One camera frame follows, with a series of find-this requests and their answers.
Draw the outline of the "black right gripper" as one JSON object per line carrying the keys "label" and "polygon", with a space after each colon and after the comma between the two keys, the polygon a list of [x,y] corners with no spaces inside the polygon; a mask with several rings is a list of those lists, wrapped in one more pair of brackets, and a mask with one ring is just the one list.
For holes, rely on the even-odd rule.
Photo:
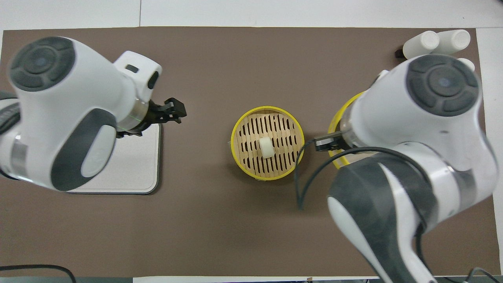
{"label": "black right gripper", "polygon": [[314,141],[317,152],[351,149],[351,145],[345,141],[343,133],[325,134],[323,136],[315,137]]}

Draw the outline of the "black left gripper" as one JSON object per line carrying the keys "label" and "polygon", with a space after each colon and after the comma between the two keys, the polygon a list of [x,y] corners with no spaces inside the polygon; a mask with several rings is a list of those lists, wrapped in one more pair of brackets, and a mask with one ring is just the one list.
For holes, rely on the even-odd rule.
{"label": "black left gripper", "polygon": [[146,128],[153,124],[163,124],[167,122],[182,123],[182,118],[187,116],[185,104],[178,99],[169,98],[165,104],[157,104],[153,100],[149,101],[149,108],[146,113]]}

